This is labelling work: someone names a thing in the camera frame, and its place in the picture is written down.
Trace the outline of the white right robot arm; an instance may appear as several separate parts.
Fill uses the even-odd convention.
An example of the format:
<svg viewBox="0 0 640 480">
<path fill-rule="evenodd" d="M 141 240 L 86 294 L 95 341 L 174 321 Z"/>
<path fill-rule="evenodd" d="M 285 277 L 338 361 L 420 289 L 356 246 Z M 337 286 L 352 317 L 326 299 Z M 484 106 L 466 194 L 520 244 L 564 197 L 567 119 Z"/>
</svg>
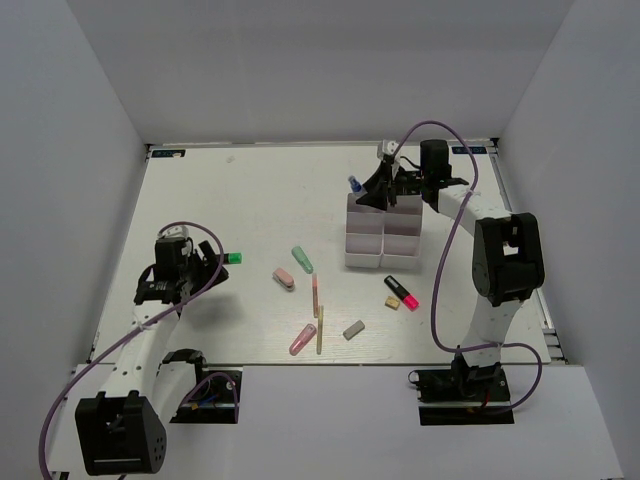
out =
<svg viewBox="0 0 640 480">
<path fill-rule="evenodd" d="M 493 387 L 502 372 L 501 351 L 513 318 L 545 278 L 536 217 L 512 213 L 485 200 L 473 182 L 456 177 L 444 140 L 420 144 L 420 165 L 403 168 L 400 146 L 377 148 L 380 164 L 364 182 L 358 204 L 389 211 L 402 196 L 418 195 L 435 212 L 453 220 L 454 230 L 473 238 L 471 276 L 478 294 L 469 330 L 452 349 L 447 387 L 472 399 Z"/>
</svg>

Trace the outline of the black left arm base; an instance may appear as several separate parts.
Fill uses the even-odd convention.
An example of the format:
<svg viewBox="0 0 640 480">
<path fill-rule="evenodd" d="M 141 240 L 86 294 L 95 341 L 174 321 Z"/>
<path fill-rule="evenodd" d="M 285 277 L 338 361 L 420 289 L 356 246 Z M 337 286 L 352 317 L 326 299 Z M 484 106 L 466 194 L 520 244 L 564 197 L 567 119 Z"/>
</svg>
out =
<svg viewBox="0 0 640 480">
<path fill-rule="evenodd" d="M 198 386 L 196 392 L 183 401 L 170 419 L 175 424 L 237 424 L 240 413 L 243 368 L 220 367 L 208 363 L 201 351 L 180 349 L 165 355 L 161 365 L 187 365 L 195 375 L 184 394 Z"/>
</svg>

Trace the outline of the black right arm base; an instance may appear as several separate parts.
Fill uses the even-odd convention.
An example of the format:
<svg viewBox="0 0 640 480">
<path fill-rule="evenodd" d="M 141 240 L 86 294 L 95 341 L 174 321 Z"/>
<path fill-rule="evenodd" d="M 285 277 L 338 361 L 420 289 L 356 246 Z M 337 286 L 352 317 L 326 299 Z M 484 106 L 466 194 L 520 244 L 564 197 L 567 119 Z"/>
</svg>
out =
<svg viewBox="0 0 640 480">
<path fill-rule="evenodd" d="M 459 389 L 450 370 L 413 370 L 408 382 L 417 391 L 421 426 L 481 426 L 515 423 L 505 372 L 496 380 Z"/>
</svg>

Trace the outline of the black pink highlighter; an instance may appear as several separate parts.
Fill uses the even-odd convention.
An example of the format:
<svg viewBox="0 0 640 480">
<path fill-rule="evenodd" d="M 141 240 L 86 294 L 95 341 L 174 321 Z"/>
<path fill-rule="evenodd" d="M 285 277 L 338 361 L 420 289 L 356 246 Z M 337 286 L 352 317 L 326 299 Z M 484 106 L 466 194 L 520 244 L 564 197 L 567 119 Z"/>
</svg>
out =
<svg viewBox="0 0 640 480">
<path fill-rule="evenodd" d="M 419 308 L 419 301 L 395 277 L 392 275 L 386 276 L 384 283 L 410 311 L 415 311 Z"/>
</svg>

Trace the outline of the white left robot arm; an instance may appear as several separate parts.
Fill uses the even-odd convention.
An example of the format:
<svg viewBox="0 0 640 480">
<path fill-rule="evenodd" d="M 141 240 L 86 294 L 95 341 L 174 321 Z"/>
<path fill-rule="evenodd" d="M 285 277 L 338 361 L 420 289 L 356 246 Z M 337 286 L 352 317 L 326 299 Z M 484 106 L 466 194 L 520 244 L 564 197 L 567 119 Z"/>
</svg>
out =
<svg viewBox="0 0 640 480">
<path fill-rule="evenodd" d="M 155 474 L 165 460 L 167 425 L 185 396 L 211 387 L 198 350 L 168 351 L 181 302 L 227 280 L 224 259 L 209 242 L 185 234 L 162 236 L 155 261 L 140 276 L 130 339 L 98 393 L 79 400 L 75 422 L 84 467 L 91 476 Z"/>
</svg>

